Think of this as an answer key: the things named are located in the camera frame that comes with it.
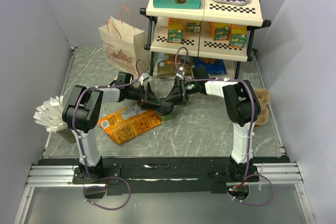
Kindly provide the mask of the black plastic cup lid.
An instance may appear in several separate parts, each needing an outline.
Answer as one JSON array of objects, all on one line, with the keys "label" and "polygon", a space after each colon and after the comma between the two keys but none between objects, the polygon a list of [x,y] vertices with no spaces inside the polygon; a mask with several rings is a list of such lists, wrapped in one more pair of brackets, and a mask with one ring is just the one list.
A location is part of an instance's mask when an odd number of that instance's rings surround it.
[{"label": "black plastic cup lid", "polygon": [[162,116],[168,116],[173,112],[174,104],[171,101],[166,101],[165,98],[159,99],[161,105],[155,108],[157,114]]}]

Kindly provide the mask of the green paper coffee cup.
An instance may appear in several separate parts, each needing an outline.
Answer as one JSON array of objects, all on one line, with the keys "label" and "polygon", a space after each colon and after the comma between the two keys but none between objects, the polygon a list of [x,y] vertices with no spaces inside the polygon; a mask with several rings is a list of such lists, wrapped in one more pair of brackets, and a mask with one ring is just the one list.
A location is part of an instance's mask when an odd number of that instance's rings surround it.
[{"label": "green paper coffee cup", "polygon": [[172,114],[161,114],[157,112],[157,115],[161,121],[169,121],[172,118]]}]

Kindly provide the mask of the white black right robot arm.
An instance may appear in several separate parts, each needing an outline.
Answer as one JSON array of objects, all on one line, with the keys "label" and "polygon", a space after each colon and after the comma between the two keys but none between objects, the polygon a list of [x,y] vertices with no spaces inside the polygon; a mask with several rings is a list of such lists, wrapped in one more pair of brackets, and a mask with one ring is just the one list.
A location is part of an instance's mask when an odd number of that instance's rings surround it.
[{"label": "white black right robot arm", "polygon": [[204,66],[194,67],[192,72],[193,78],[189,78],[179,69],[173,88],[161,99],[161,103],[167,114],[170,114],[176,105],[186,103],[188,97],[195,93],[223,98],[234,130],[234,145],[230,157],[236,164],[229,168],[229,175],[233,180],[241,181],[249,176],[252,166],[253,129],[261,112],[255,92],[248,80],[209,78]]}]

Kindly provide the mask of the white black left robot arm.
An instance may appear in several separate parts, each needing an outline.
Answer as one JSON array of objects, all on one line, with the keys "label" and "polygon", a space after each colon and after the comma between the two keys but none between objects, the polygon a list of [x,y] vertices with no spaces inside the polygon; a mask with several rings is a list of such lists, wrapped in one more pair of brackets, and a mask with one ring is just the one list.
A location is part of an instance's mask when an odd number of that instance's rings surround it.
[{"label": "white black left robot arm", "polygon": [[161,102],[150,84],[135,88],[138,79],[133,74],[119,72],[108,86],[85,87],[75,85],[62,112],[62,120],[76,138],[80,159],[79,170],[92,183],[103,179],[104,169],[98,151],[95,127],[99,121],[101,105],[133,100],[142,109],[155,109]]}]

